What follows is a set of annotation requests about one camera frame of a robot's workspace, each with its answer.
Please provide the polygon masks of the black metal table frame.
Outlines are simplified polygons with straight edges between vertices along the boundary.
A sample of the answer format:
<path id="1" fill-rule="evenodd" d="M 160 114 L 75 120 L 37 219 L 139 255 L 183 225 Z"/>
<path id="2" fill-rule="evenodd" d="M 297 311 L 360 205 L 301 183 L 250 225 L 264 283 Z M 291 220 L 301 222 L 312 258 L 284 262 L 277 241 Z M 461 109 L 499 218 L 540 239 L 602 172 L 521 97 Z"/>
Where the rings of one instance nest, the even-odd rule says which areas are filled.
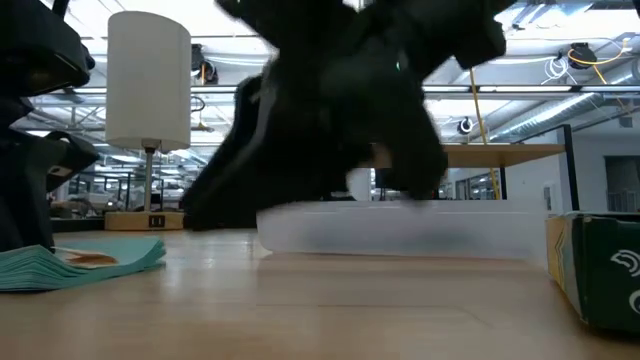
<path id="1" fill-rule="evenodd" d="M 52 219 L 53 233 L 74 233 L 87 231 L 102 231 L 104 219 L 102 217 L 87 219 Z"/>

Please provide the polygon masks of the clear pencil case purple lid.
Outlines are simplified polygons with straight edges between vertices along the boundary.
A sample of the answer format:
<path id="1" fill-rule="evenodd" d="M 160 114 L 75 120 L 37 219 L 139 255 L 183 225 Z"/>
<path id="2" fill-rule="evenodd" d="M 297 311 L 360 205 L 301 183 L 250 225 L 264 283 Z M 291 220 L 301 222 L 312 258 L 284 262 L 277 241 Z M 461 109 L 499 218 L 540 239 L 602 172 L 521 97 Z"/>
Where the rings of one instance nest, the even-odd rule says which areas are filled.
<path id="1" fill-rule="evenodd" d="M 510 200 L 309 202 L 257 215 L 274 253 L 522 259 L 546 265 L 546 213 Z"/>

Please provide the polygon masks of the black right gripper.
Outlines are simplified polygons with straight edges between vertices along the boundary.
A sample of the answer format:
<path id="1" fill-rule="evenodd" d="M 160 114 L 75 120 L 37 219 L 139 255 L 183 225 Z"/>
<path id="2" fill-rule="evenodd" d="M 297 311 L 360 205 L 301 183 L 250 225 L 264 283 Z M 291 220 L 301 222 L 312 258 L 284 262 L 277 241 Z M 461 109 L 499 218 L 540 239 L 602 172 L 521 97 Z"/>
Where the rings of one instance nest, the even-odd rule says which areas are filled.
<path id="1" fill-rule="evenodd" d="M 238 84 L 231 130 L 182 198 L 187 229 L 254 229 L 269 201 L 344 189 L 377 146 L 390 153 L 393 189 L 432 198 L 448 157 L 423 107 L 430 28 L 414 18 L 268 18 L 259 32 L 279 56 L 268 75 Z"/>

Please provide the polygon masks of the green yellow crayon box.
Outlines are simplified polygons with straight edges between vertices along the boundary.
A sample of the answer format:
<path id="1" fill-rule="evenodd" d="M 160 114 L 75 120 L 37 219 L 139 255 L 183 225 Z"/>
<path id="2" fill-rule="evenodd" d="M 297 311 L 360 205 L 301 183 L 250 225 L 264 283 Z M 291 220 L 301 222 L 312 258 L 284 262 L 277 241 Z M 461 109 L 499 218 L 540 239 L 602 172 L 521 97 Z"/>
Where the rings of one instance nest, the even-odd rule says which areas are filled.
<path id="1" fill-rule="evenodd" d="M 640 213 L 546 220 L 547 267 L 586 325 L 640 335 Z"/>

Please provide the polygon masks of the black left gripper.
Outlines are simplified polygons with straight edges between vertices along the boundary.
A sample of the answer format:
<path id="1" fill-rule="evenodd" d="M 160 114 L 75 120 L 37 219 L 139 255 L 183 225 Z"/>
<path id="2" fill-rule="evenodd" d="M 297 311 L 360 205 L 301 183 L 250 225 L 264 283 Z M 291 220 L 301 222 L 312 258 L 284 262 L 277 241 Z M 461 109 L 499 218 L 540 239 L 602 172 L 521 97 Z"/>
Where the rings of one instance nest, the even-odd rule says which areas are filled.
<path id="1" fill-rule="evenodd" d="M 11 128 L 33 110 L 26 98 L 0 96 L 0 252 L 54 246 L 47 192 L 94 164 L 87 141 L 63 131 L 44 137 Z"/>

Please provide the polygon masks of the teal sticky note pad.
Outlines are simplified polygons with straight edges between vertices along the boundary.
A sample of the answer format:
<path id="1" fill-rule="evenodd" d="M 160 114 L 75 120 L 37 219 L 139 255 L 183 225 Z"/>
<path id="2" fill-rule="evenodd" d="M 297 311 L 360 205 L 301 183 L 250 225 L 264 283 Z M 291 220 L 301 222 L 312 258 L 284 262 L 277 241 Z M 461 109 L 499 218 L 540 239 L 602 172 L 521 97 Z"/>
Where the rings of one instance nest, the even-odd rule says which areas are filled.
<path id="1" fill-rule="evenodd" d="M 75 241 L 0 253 L 0 293 L 39 292 L 87 285 L 164 265 L 158 237 Z"/>

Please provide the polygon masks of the white shade wooden table lamp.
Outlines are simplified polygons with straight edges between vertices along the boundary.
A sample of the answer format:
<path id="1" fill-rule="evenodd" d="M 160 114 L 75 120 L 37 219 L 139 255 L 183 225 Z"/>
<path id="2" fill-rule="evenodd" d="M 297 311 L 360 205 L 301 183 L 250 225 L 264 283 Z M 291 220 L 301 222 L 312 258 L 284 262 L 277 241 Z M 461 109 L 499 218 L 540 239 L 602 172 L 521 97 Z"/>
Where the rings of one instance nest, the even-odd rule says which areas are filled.
<path id="1" fill-rule="evenodd" d="M 191 144 L 191 35 L 154 13 L 123 11 L 108 20 L 105 140 L 145 152 L 144 206 L 109 212 L 109 231 L 181 230 L 180 212 L 151 210 L 153 157 Z"/>

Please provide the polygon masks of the wooden shelf riser black legs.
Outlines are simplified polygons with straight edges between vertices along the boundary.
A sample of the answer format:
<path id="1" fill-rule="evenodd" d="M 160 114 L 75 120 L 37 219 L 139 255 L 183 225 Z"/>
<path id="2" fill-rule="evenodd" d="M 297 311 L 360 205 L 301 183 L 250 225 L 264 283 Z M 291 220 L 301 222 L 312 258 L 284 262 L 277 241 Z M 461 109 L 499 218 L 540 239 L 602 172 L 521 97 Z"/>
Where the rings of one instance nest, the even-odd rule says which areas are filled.
<path id="1" fill-rule="evenodd" d="M 579 208 L 571 127 L 555 144 L 532 144 L 531 137 L 514 144 L 443 146 L 448 168 L 487 169 L 500 173 L 500 198 L 517 208 L 544 215 Z M 367 168 L 391 170 L 389 151 L 377 147 Z"/>

